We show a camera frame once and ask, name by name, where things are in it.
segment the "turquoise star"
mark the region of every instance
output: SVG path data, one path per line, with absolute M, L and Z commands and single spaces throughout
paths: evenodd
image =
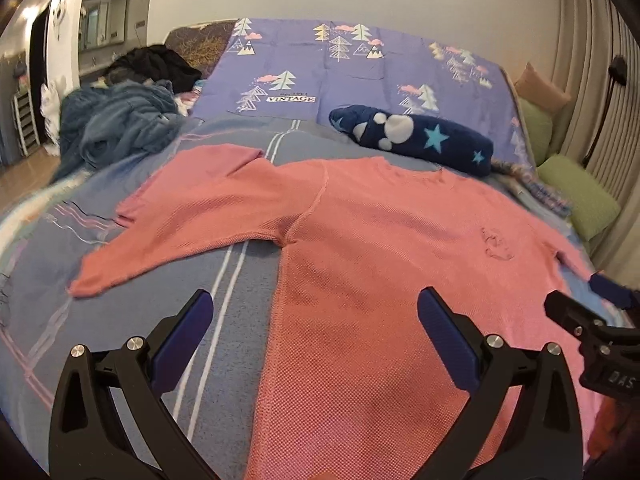
M 427 143 L 424 145 L 424 149 L 434 148 L 438 153 L 442 153 L 441 143 L 444 140 L 449 139 L 449 136 L 440 133 L 440 125 L 436 124 L 436 127 L 433 130 L 425 128 L 424 132 L 428 137 Z
M 340 124 L 342 123 L 342 118 L 339 118 L 337 121 L 334 121 L 333 119 L 329 118 L 329 120 L 331 121 L 332 126 L 338 130 L 339 132 L 343 132 L 342 127 L 340 126 Z
M 482 152 L 474 152 L 474 160 L 471 162 L 475 162 L 478 166 L 484 160 L 484 156 L 482 156 Z

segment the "green pillow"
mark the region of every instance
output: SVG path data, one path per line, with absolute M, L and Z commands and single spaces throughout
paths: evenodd
M 538 175 L 571 201 L 570 220 L 584 241 L 611 224 L 620 213 L 618 202 L 582 167 L 564 155 L 553 155 L 538 168 Z
M 553 119 L 544 110 L 526 99 L 518 98 L 518 100 L 520 101 L 522 118 L 529 134 L 533 158 L 536 161 L 536 166 L 539 166 L 545 161 L 546 150 L 549 149 L 554 127 Z

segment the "pillow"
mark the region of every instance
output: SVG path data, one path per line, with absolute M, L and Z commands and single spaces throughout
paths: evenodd
M 563 92 L 551 81 L 545 80 L 536 69 L 527 63 L 527 67 L 514 85 L 516 93 L 549 112 L 551 115 L 558 113 L 561 108 L 571 100 L 571 96 Z
M 536 166 L 539 166 L 545 161 L 546 150 L 549 149 L 554 127 L 553 119 L 544 110 L 526 99 L 520 98 L 518 101 L 520 101 L 522 119 L 529 134 L 533 159 L 536 161 Z
M 538 168 L 543 182 L 572 203 L 570 220 L 584 241 L 611 224 L 620 213 L 618 202 L 583 168 L 564 155 L 553 155 Z

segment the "purple bedding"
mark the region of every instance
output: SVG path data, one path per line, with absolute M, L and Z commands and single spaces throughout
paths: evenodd
M 363 104 L 455 121 L 494 142 L 494 156 L 532 165 L 510 86 L 475 54 L 385 28 L 315 20 L 236 22 L 193 108 L 315 120 Z

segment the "bolt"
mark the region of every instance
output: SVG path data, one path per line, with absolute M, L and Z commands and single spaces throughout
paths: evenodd
M 502 339 L 497 334 L 491 334 L 486 337 L 486 343 L 491 348 L 502 348 L 502 346 L 504 345 L 504 339 Z
M 71 357 L 80 357 L 84 354 L 84 345 L 76 345 L 71 349 Z
M 141 337 L 135 336 L 127 341 L 127 348 L 129 350 L 140 350 L 142 345 L 145 343 L 145 340 Z
M 560 355 L 562 353 L 562 349 L 558 343 L 548 343 L 546 345 L 546 351 L 553 355 Z

